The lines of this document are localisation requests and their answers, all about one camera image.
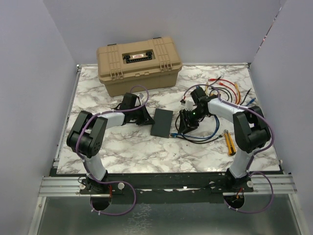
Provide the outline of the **dark grey network switch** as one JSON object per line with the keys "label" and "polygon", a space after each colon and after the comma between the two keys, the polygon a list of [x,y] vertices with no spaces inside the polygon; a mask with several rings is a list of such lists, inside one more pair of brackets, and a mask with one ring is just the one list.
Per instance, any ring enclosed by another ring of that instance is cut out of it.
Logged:
{"label": "dark grey network switch", "polygon": [[173,111],[157,108],[154,114],[155,123],[152,125],[150,135],[161,138],[169,138]]}

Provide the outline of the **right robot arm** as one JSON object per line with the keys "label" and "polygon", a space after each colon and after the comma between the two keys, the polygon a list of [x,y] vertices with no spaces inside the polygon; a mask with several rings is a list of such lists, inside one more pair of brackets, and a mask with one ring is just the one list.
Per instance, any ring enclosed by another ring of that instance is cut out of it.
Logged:
{"label": "right robot arm", "polygon": [[228,102],[220,94],[208,96],[202,84],[192,86],[191,97],[195,108],[179,112],[179,134],[186,134],[198,128],[205,116],[218,115],[233,123],[235,142],[239,150],[231,166],[225,173],[225,187],[229,191],[238,190],[248,178],[248,171],[255,154],[268,149],[265,144],[273,145],[274,134],[271,133],[262,110],[258,106],[251,108]]}

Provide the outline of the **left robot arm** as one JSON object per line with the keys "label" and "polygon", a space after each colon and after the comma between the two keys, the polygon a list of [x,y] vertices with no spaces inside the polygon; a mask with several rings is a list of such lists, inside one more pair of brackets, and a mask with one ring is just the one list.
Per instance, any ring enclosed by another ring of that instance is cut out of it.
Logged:
{"label": "left robot arm", "polygon": [[105,131],[130,123],[141,126],[152,125],[155,121],[141,103],[140,96],[126,93],[122,102],[112,110],[95,115],[81,111],[68,134],[67,146],[82,160],[86,176],[92,180],[91,187],[97,193],[105,192],[108,187],[108,171],[99,155]]}

